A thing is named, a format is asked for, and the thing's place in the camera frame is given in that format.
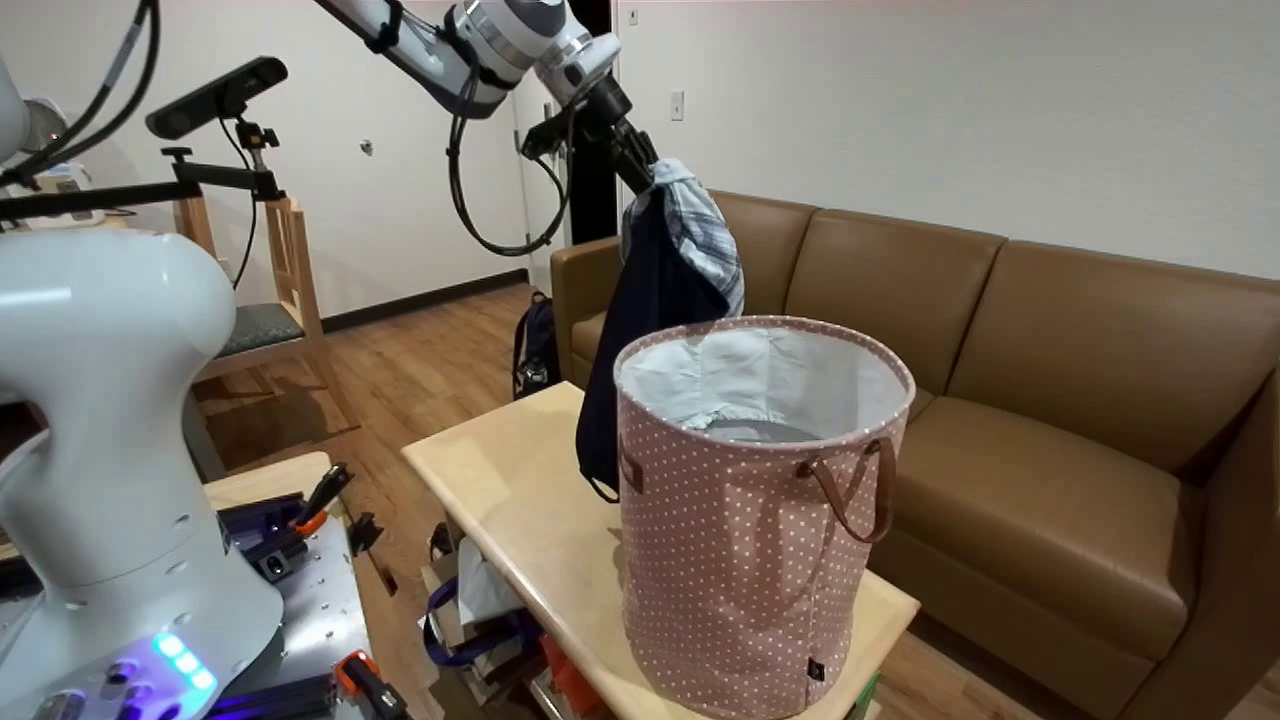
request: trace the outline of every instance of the pink laundry basket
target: pink laundry basket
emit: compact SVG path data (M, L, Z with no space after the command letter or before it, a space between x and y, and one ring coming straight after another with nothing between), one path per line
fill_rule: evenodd
M843 668L917 379L880 341L750 315L618 358L625 633L706 714L796 714Z

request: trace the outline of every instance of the couch cushion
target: couch cushion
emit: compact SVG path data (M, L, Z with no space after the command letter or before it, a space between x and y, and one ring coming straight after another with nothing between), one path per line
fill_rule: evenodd
M936 394L903 438L896 523L1159 659L1194 599L1184 490L1175 475L1103 442Z
M954 394L1196 475L1280 358L1280 283L1008 242Z
M572 323L572 341L569 341L572 358L593 366L593 364L596 364L601 334L603 334L603 310L596 310L596 315L587 315L587 321L578 321L578 323Z
M726 224L739 249L739 264L750 275L750 310L780 310L805 226L816 209L762 200L762 196L736 196L736 193L714 193L714 196L716 196Z
M789 310L884 341L920 388L943 391L995 249L995 236L816 213Z

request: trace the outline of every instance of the wooden floor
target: wooden floor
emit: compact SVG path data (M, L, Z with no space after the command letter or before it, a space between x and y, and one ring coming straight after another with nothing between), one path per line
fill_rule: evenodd
M362 429L348 433L334 433L344 429L344 421L316 375L298 364L199 388L209 433L233 469L330 446L356 471L344 502L352 516L372 511L383 523L375 556L402 581L402 593L389 597L367 559L356 568L375 643L372 653L379 654L389 681L414 698L420 720L505 713L478 713L468 707L466 691L449 684L438 687L438 668L429 668L420 653L420 568L429 568L429 533L445 511L402 459L402 446L507 400L514 329L523 304L523 289L501 289L335 333L330 344L362 421ZM1003 720L1034 713L955 659L941 654L934 643L909 637L884 668L880 714Z

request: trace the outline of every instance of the baseboard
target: baseboard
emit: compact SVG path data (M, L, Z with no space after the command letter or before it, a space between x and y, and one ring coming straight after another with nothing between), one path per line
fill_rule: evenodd
M326 315L326 333L344 333L344 329L410 315L410 310L420 310L420 306L453 304L453 298L497 292L497 289L517 289L517 283L528 283L523 269L519 271L501 271L501 275L480 275L480 280L438 289L438 292L420 292L420 296L403 296L403 298L391 298L391 304L356 306L356 310L344 310L344 315Z

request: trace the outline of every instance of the brown couch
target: brown couch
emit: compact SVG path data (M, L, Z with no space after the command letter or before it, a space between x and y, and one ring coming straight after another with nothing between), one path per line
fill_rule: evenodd
M875 568L1087 714L1224 714L1280 654L1280 283L716 193L750 310L920 385ZM618 239L553 261L584 385Z

